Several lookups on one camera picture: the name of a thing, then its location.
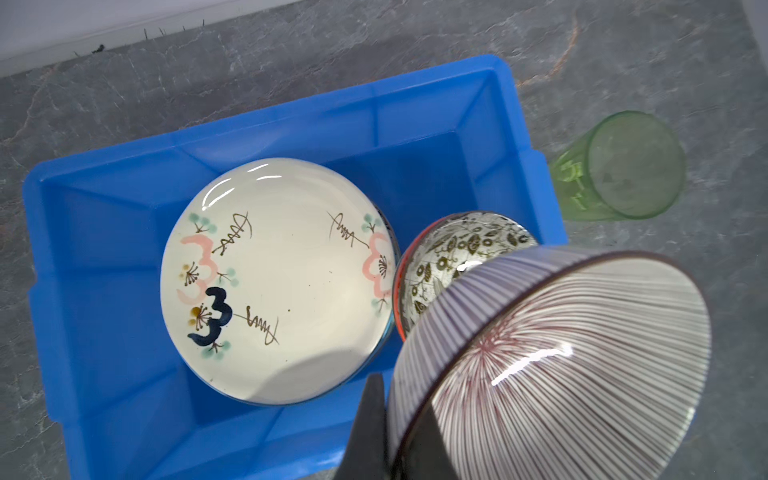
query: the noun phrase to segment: painted flower design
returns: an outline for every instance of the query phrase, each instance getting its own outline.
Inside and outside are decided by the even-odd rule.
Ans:
[[[190,318],[187,323],[189,323],[190,326],[194,325],[195,330],[199,330],[203,328],[203,325],[208,324],[211,311],[207,306],[201,303],[200,306],[192,307],[192,310],[190,310],[190,315],[192,315],[192,318]]]
[[[362,264],[362,274],[368,280],[373,281],[373,296],[377,299],[388,298],[392,293],[391,287],[387,290],[382,290],[382,282],[388,273],[389,262],[384,254],[379,251],[379,248],[385,247],[388,244],[389,239],[384,233],[375,232],[371,235],[369,239],[371,254]]]
[[[240,281],[235,278],[234,268],[228,268],[224,273],[218,272],[217,275],[219,276],[219,279],[216,281],[217,285],[223,285],[226,282],[228,282],[231,286],[240,285]]]
[[[186,303],[187,305],[197,305],[198,303],[202,303],[205,298],[205,290],[212,286],[212,284],[216,281],[218,277],[219,267],[215,264],[213,259],[210,257],[210,252],[214,247],[214,241],[210,238],[206,237],[202,233],[197,233],[195,235],[190,235],[189,237],[184,237],[181,239],[182,245],[187,245],[189,243],[193,243],[195,245],[198,245],[200,247],[200,259],[197,260],[196,266],[204,266],[208,269],[208,273],[205,274],[202,269],[198,269],[194,271],[194,275],[196,275],[193,283],[187,283],[187,285],[195,285],[197,287],[197,294],[196,295],[188,295],[186,291],[182,291],[181,289],[176,289],[176,293],[179,296],[179,300],[181,300],[183,303]]]
[[[214,357],[216,360],[221,360],[224,358],[224,352],[226,352],[228,349],[232,348],[232,344],[229,340],[224,340],[224,343],[219,345],[218,343],[215,343],[210,346],[210,348],[203,349],[203,358],[209,359],[211,357]]]
[[[179,273],[179,278],[181,278],[184,281],[184,286],[191,285],[197,282],[197,278],[200,276],[200,273],[197,271],[198,268],[199,266],[196,265],[195,262],[192,262],[191,265],[189,263],[185,263],[181,267],[181,273]]]
[[[200,218],[198,214],[190,214],[189,219],[194,224],[195,233],[216,233],[216,225],[213,225],[206,217]]]
[[[370,231],[371,233],[375,233],[376,227],[382,227],[384,225],[382,219],[378,217],[374,219],[371,214],[366,214],[362,219],[364,220],[361,226],[363,232]]]

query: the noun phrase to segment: striped ceramic bowl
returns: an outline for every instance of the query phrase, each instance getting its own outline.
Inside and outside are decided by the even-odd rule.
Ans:
[[[389,461],[416,480],[656,478],[709,358],[707,305],[666,258],[510,253],[452,283],[409,335]]]

